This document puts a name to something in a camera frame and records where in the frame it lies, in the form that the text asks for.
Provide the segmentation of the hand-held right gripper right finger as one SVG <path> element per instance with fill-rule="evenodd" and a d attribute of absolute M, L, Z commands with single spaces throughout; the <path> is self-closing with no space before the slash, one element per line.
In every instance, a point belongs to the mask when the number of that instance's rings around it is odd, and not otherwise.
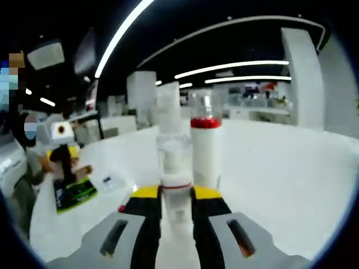
<path fill-rule="evenodd" d="M 232 212 L 215 189 L 193 186 L 193 238 L 201 268 L 309 268 L 310 261 L 287 255 L 272 235 L 240 212 Z"/>

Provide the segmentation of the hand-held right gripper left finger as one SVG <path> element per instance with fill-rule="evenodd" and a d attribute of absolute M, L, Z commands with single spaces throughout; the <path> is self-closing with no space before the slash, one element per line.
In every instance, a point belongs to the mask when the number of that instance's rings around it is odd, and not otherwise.
<path fill-rule="evenodd" d="M 161 237 L 162 188 L 141 187 L 125 205 L 90 229 L 81 246 L 47 268 L 155 268 Z"/>

